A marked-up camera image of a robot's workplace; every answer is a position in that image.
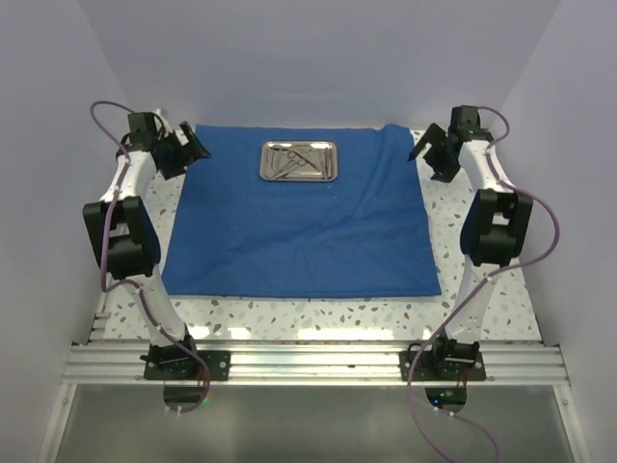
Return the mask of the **blue surgical drape cloth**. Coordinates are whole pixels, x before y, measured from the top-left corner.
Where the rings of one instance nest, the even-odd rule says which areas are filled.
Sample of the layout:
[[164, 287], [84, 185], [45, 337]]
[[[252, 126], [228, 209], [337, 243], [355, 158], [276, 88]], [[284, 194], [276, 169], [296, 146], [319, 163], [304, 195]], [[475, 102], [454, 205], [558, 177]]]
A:
[[[171, 295], [425, 297], [441, 291], [408, 127], [201, 125], [163, 270]], [[269, 141], [329, 141], [330, 182], [267, 181]]]

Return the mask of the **stainless steel instrument tray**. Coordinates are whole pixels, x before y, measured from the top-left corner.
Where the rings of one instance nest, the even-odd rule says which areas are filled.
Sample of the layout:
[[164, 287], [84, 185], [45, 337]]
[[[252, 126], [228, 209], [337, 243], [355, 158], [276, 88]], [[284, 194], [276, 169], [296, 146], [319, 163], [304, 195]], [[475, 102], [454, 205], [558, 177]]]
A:
[[261, 148], [259, 176], [272, 182], [331, 182], [338, 150], [331, 141], [271, 140]]

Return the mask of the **steel surgical scissors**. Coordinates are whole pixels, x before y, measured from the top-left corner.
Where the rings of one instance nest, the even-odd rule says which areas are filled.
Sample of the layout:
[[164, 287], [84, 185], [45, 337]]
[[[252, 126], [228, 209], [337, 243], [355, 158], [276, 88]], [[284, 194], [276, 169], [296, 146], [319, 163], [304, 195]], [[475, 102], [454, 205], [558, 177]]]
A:
[[315, 171], [317, 171], [319, 173], [322, 172], [322, 168], [321, 167], [319, 167], [315, 162], [310, 160], [308, 157], [303, 155], [301, 152], [298, 152], [296, 150], [289, 150], [286, 153], [286, 156], [288, 158], [288, 161], [286, 163], [286, 167], [291, 167], [291, 166], [299, 166], [299, 167], [310, 166], [313, 170], [315, 170]]

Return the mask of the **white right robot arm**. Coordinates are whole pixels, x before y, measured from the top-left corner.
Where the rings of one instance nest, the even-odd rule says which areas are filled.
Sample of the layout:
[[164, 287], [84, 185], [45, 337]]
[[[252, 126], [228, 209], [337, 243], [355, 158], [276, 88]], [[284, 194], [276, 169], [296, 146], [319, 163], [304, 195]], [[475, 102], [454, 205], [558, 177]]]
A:
[[428, 126], [410, 159], [423, 158], [431, 179], [469, 179], [473, 198], [460, 232], [464, 273], [450, 315], [436, 332], [408, 353], [409, 370], [431, 370], [452, 378], [480, 361], [482, 323], [500, 274], [522, 251], [532, 198], [505, 186], [506, 174], [495, 157], [497, 140], [481, 123], [481, 107], [452, 108], [447, 129]]

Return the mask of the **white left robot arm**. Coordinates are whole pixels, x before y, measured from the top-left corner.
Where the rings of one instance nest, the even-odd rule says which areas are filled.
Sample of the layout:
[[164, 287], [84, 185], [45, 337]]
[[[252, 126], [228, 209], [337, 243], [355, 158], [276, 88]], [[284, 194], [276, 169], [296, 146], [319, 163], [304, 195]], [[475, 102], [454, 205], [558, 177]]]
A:
[[182, 177], [189, 165], [209, 158], [188, 123], [172, 127], [162, 109], [127, 113], [128, 131], [117, 141], [117, 167], [110, 186], [82, 214], [103, 292], [124, 287], [149, 333], [147, 366], [186, 379], [203, 372], [186, 323], [163, 283], [159, 237], [145, 206], [156, 177]]

